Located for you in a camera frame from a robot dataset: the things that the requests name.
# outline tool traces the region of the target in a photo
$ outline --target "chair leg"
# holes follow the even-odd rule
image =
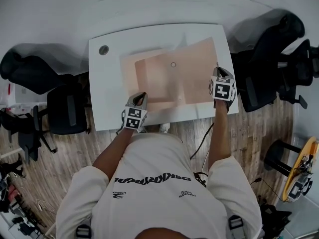
[[[14,135],[16,132],[17,131],[12,131],[12,130],[8,131],[9,143],[12,143],[12,135]]]
[[[36,148],[33,152],[29,153],[30,158],[33,159],[33,161],[38,161],[38,148]]]
[[[48,142],[46,141],[46,139],[44,138],[44,135],[43,134],[40,134],[40,138],[41,140],[43,141],[44,145],[48,148],[48,150],[51,152],[51,153],[56,153],[56,149],[51,149]]]

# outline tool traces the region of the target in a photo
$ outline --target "logo on shirt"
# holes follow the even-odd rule
[[[126,192],[116,192],[116,191],[113,191],[113,198],[117,198],[117,199],[120,199],[120,198],[123,198],[123,195],[126,194]]]
[[[195,194],[191,193],[190,191],[186,191],[186,190],[182,190],[181,191],[181,195],[179,197],[183,197],[183,196],[186,196],[186,195],[196,197]]]
[[[134,178],[115,178],[116,183],[137,183],[141,185],[146,185],[149,183],[161,183],[168,179],[180,179],[182,181],[191,181],[189,177],[181,177],[172,173],[164,173],[157,177],[145,177],[142,180],[134,179]]]

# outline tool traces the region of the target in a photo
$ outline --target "wooden floor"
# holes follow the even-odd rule
[[[276,139],[290,142],[293,126],[293,106],[288,102],[276,99],[273,105],[267,105],[258,111],[245,113],[239,102],[239,113],[229,115],[229,135],[231,150],[234,157],[241,164],[249,182],[262,177],[267,183],[278,191],[282,177],[276,171],[266,171],[263,158],[268,147]],[[25,203],[32,211],[43,220],[46,232],[55,222],[55,214],[65,196],[72,176],[82,167],[92,165],[95,158],[110,144],[115,137],[115,130],[95,131],[92,111],[87,108],[87,117],[92,127],[89,135],[47,135],[50,146],[56,146],[58,152],[51,154],[43,146],[39,150],[37,162],[31,161],[23,165],[26,179],[12,177],[14,185],[19,189]],[[199,147],[204,134],[214,119],[198,119],[171,123],[170,133],[177,135],[188,147],[190,155]],[[211,133],[199,150],[197,156],[191,161],[192,169],[202,171],[202,166],[208,152]],[[4,154],[18,148],[17,134],[9,144],[7,131],[0,129],[0,153]],[[2,162],[12,163],[17,160],[17,154],[5,158]],[[265,183],[259,182],[252,185],[256,196],[272,202],[276,196]],[[46,201],[45,210],[40,211],[38,201]]]

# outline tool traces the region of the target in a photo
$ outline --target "cardboard sheet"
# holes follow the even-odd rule
[[[149,51],[121,60],[129,96],[147,92],[148,111],[211,102],[208,85],[216,64],[213,38],[174,51]]]

